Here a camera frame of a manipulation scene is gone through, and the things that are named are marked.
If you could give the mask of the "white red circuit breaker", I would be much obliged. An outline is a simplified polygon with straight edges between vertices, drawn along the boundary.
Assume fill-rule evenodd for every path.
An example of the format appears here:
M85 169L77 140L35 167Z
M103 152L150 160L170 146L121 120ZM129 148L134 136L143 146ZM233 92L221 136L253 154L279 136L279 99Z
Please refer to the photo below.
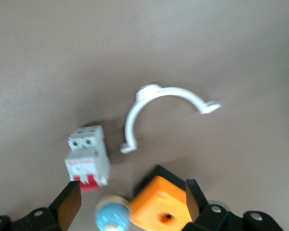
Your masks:
M71 181L79 181L83 192L108 185L110 161L102 126L80 127L68 139L69 154L65 165Z

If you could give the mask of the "small white pipe clamp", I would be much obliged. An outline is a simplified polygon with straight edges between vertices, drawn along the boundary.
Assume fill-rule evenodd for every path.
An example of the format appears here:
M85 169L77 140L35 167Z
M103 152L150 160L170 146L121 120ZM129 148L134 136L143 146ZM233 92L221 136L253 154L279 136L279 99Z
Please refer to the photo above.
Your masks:
M137 150L138 144L134 135L134 125L139 113L153 100L166 96L178 97L190 102L202 115L210 114L222 107L222 105L216 101L206 102L195 93L183 88L163 88L158 84L145 85L137 91L135 103L127 114L124 128L125 142L120 148L123 154L129 154Z

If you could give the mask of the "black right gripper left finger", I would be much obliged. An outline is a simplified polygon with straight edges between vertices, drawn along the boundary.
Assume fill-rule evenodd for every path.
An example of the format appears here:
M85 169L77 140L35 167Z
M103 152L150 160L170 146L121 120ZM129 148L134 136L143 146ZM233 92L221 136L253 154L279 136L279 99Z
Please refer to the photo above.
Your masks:
M48 207L26 216L27 231L67 231L81 207L79 181L71 181Z

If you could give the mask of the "orange button box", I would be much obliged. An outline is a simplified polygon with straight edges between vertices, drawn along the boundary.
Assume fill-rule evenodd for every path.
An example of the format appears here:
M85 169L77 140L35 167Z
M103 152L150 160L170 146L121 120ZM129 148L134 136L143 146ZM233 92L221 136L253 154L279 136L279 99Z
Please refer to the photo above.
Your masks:
M145 231L181 231L192 222L185 181L154 166L134 187L130 221Z

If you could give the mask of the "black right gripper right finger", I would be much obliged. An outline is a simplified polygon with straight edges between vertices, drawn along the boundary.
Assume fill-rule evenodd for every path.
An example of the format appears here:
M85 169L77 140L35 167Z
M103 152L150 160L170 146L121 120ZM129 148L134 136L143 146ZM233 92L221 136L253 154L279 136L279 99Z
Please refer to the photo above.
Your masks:
M229 224L230 213L216 201L209 202L196 180L186 180L186 203L194 224Z

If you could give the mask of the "light blue dome button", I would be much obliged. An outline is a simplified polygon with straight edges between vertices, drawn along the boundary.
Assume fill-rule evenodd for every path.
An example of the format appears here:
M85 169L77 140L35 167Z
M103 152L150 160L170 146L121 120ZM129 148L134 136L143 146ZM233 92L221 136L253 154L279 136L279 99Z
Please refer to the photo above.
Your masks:
M102 197L94 210L95 223L100 231L129 231L131 204L118 195Z

